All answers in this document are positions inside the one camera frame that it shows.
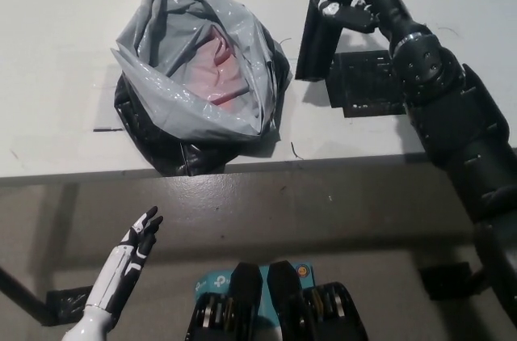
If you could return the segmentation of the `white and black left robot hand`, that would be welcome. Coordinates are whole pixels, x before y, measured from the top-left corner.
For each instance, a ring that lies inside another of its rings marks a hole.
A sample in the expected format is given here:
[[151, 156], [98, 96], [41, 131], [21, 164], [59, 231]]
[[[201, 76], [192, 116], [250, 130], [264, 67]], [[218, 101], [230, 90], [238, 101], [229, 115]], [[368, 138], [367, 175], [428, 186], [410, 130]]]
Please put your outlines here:
[[153, 206], [131, 225], [120, 243], [109, 254], [95, 281], [86, 306], [96, 307], [117, 322], [124, 309], [154, 244], [163, 222]]

